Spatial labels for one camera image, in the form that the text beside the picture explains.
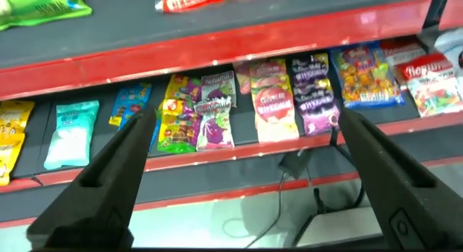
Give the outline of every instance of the white floor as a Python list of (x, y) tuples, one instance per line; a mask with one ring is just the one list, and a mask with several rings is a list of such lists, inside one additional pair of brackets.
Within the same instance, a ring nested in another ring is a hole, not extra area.
[[(431, 169), (460, 195), (463, 194), (463, 166), (460, 164)], [(360, 181), (319, 186), (322, 199), (331, 207), (352, 202)], [(134, 247), (243, 248), (275, 218), (278, 196), (268, 193), (228, 201), (172, 206), (135, 212), (130, 229)], [(313, 189), (283, 193), (283, 213), (276, 225), (253, 247), (288, 246), (309, 215), (315, 213)], [(27, 251), (27, 226), (0, 230), (0, 251)]]

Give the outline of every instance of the store shelf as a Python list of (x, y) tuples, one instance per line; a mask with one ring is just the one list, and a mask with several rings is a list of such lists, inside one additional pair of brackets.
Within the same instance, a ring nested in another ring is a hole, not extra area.
[[(463, 163), (461, 147), (463, 125), (391, 136), (408, 154), (425, 166)], [(358, 178), (355, 167), (334, 147), (312, 150), (308, 164), (311, 185), (329, 184)]]
[[(239, 198), (275, 191), (281, 179), (282, 172), (277, 166), (282, 158), (283, 154), (276, 154), (145, 173), (136, 200), (139, 205), (135, 209)], [(307, 186), (308, 177), (304, 171), (300, 179), (287, 180), (284, 189)], [(0, 222), (38, 216), (65, 187), (54, 185), (0, 194), (4, 212), (0, 215)], [(11, 223), (0, 223), (0, 227), (7, 226), (11, 226)]]
[[(186, 75), (199, 77), (232, 69), (230, 64), (208, 67), (198, 70), (184, 72)], [(336, 88), (339, 87), (336, 74), (331, 69), (331, 82)], [(170, 75), (146, 78), (144, 80), (153, 83), (153, 91), (150, 95), (150, 104), (158, 106), (164, 98), (164, 93), (169, 82)], [(12, 173), (15, 180), (8, 186), (0, 188), (0, 193), (36, 188), (40, 185), (57, 185), (71, 182), (81, 171), (76, 167), (65, 167), (59, 170), (47, 171), (43, 168), (51, 136), (56, 127), (56, 105), (70, 104), (80, 101), (98, 100), (100, 109), (90, 154), (95, 156), (103, 146), (113, 137), (117, 128), (108, 124), (108, 120), (116, 100), (119, 89), (131, 82), (102, 85), (93, 88), (83, 88), (63, 93), (55, 93), (50, 96), (37, 96), (33, 98), (38, 104), (34, 109), (27, 126), (27, 138)], [(444, 114), (434, 117), (420, 118), (414, 101), (408, 92), (404, 92), (405, 104), (382, 109), (358, 110), (370, 121), (374, 122), (388, 135), (402, 133), (413, 133), (421, 130), (428, 130), (438, 127), (446, 127), (463, 123), (463, 112), (456, 114)], [(238, 160), (254, 156), (265, 156), (301, 148), (317, 148), (328, 146), (331, 139), (330, 133), (305, 137), (302, 128), (302, 118), (296, 115), (296, 122), (300, 130), (301, 138), (280, 143), (258, 143), (257, 131), (255, 129), (255, 113), (250, 95), (237, 94), (237, 109), (231, 111), (231, 131), (233, 134), (235, 148), (228, 148), (209, 152), (198, 152), (193, 154), (171, 155), (157, 150), (157, 141), (149, 155), (145, 165), (146, 172), (162, 169), (173, 169), (178, 167), (195, 166), (199, 164), (214, 163), (226, 160)], [(342, 135), (338, 143), (344, 143)]]
[(160, 14), (155, 0), (85, 0), (94, 15), (0, 33), (0, 100), (237, 59), (419, 33), (430, 0), (244, 0)]
[(458, 17), (463, 12), (463, 0), (447, 0), (439, 29), (463, 27), (463, 18)]

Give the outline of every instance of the gray shelf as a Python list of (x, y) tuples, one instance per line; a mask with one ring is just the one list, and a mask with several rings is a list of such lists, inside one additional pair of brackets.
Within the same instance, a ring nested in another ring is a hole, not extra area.
[(0, 69), (398, 1), (407, 0), (229, 0), (161, 14), (155, 0), (85, 0), (91, 17), (0, 32), (0, 52), (8, 53), (0, 54)]
[[(143, 175), (136, 202), (162, 201), (276, 184), (281, 179), (281, 170), (277, 165), (282, 158), (283, 154), (276, 154), (148, 172)], [(307, 179), (306, 171), (302, 178)], [(3, 213), (0, 214), (0, 222), (38, 216), (65, 187), (52, 185), (1, 193)]]
[[(463, 156), (460, 137), (462, 133), (463, 125), (455, 125), (394, 135), (391, 139), (416, 160), (424, 162)], [(343, 145), (342, 148), (349, 152), (347, 146)], [(311, 180), (357, 171), (334, 147), (330, 146), (313, 149), (308, 168)]]

